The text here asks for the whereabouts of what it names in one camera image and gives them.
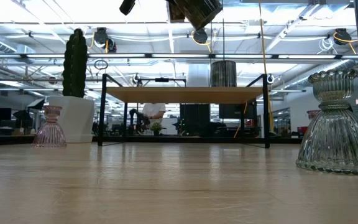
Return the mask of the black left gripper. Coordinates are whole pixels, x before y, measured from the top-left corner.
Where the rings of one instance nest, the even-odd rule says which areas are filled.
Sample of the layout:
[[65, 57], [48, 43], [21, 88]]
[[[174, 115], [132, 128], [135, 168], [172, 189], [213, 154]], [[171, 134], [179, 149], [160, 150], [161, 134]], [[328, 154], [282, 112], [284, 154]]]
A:
[[135, 6], [135, 2], [136, 0], [123, 0], [119, 7], [120, 12], [127, 16]]

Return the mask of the ribbed metal candle tin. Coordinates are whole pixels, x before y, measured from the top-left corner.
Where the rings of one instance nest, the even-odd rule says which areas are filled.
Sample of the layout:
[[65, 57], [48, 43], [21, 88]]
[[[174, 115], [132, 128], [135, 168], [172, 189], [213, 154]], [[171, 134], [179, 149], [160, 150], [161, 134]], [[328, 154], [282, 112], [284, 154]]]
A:
[[209, 84], [211, 87], [236, 87], [236, 62], [231, 60], [213, 62], [211, 64]]
[[171, 22], [185, 19], [195, 30], [203, 29], [218, 15], [223, 5], [219, 0], [166, 0]]

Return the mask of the green artificial cactus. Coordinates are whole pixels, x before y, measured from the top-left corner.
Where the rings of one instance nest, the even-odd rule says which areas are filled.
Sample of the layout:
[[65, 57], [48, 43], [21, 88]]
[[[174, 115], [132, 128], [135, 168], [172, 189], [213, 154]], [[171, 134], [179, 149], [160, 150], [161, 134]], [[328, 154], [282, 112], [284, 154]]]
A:
[[85, 95], [88, 47], [81, 29], [75, 29], [66, 43], [63, 62], [63, 95], [83, 98]]

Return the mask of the small green potted plant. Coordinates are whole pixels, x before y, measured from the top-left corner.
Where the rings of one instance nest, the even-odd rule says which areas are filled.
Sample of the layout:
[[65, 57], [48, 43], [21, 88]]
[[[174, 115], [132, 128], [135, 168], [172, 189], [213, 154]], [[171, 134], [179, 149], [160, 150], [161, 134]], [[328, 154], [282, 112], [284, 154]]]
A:
[[154, 136], [159, 136], [163, 126], [160, 122], [154, 122], [150, 125], [150, 130], [153, 132]]

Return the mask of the white plant pot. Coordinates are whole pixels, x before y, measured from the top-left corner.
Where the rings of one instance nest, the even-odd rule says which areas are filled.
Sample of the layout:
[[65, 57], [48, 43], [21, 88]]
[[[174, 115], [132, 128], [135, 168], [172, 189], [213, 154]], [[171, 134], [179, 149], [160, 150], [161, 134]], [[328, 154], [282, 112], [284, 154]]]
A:
[[49, 105], [62, 108], [58, 124], [63, 129], [67, 143], [92, 142], [93, 100], [74, 96], [51, 96]]

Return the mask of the black background cabinet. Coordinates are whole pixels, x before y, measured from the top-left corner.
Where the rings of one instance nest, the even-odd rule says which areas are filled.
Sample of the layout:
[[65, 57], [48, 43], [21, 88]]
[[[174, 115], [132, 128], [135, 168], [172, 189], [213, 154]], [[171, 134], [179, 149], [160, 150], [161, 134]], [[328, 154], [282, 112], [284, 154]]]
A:
[[205, 137], [210, 123], [210, 104], [181, 104], [180, 119], [184, 135]]

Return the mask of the dark tilted panel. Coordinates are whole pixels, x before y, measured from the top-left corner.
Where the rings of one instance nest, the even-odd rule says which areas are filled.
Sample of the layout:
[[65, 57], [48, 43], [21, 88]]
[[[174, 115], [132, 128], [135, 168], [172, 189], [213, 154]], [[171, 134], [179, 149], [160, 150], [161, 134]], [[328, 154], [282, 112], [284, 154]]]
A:
[[41, 110], [44, 107], [45, 99], [38, 99], [27, 105], [27, 109]]

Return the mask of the long ceiling light rail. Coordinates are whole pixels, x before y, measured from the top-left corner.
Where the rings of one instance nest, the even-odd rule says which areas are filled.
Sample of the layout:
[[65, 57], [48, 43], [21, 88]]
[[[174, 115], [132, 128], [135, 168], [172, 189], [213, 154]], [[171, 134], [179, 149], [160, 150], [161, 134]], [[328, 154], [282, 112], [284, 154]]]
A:
[[[0, 58], [63, 58], [63, 54], [0, 54]], [[302, 54], [88, 54], [88, 58], [182, 58], [182, 59], [356, 59], [358, 55], [302, 55]]]

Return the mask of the wooden shelf riser black frame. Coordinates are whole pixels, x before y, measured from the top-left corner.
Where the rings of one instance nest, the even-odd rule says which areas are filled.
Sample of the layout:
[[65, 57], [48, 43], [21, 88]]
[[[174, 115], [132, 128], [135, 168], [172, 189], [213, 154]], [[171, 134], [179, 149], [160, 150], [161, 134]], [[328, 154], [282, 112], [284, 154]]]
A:
[[[270, 147], [269, 137], [269, 90], [267, 75], [262, 74], [252, 83], [263, 81], [261, 87], [249, 84], [245, 87], [124, 87], [108, 74], [102, 75], [101, 106], [98, 124], [98, 146], [105, 146], [107, 142], [169, 142], [169, 143], [245, 143], [241, 139], [218, 140], [212, 138], [184, 138], [184, 137], [128, 137], [127, 136], [127, 107], [129, 103], [201, 103], [201, 104], [244, 104], [263, 96], [264, 106], [264, 138], [260, 141], [265, 147]], [[109, 94], [124, 103], [124, 130], [122, 136], [104, 136], [104, 112], [106, 95]]]

